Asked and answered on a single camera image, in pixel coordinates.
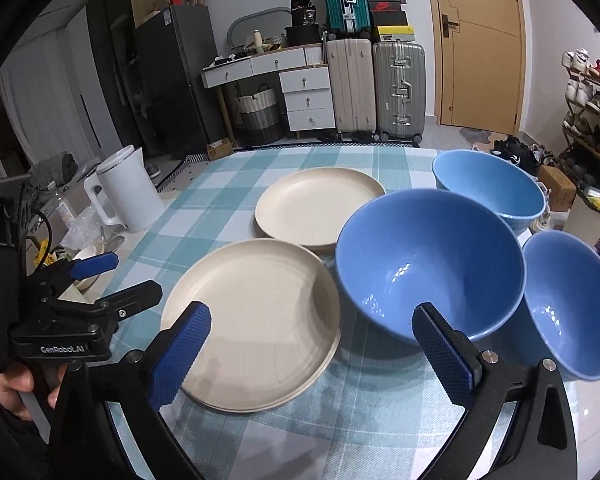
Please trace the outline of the person's left hand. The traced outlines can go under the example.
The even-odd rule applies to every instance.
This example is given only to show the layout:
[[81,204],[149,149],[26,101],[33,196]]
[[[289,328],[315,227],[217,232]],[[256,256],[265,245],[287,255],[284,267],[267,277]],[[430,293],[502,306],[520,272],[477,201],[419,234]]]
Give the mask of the person's left hand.
[[0,374],[1,406],[25,422],[32,422],[32,416],[24,405],[21,395],[23,393],[32,393],[33,389],[33,375],[21,363],[12,364],[6,372]]

